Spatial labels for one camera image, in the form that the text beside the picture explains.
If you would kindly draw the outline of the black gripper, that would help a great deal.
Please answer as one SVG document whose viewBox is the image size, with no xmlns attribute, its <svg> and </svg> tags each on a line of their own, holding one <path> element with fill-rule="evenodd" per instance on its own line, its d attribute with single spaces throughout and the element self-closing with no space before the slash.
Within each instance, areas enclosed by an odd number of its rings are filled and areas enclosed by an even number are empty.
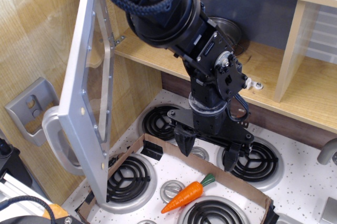
<svg viewBox="0 0 337 224">
<path fill-rule="evenodd" d="M 224 170 L 232 171 L 239 156 L 250 154 L 254 136 L 227 116 L 227 103 L 221 103 L 211 110 L 201 105 L 196 106 L 191 101 L 189 105 L 188 109 L 172 109 L 167 113 L 181 153 L 188 156 L 195 139 L 199 138 L 225 148 Z"/>
</svg>

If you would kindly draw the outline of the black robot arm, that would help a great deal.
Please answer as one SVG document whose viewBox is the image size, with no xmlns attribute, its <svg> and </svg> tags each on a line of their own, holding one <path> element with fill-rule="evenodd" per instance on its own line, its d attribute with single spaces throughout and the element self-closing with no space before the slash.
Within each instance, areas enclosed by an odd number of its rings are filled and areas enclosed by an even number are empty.
<svg viewBox="0 0 337 224">
<path fill-rule="evenodd" d="M 233 43 L 204 12 L 200 0 L 110 0 L 122 9 L 135 35 L 150 46 L 165 48 L 182 59 L 190 77 L 187 109 L 168 112 L 180 151 L 189 155 L 196 138 L 225 149 L 222 162 L 231 171 L 251 151 L 253 136 L 240 126 L 230 105 L 240 96 L 247 76 Z"/>
</svg>

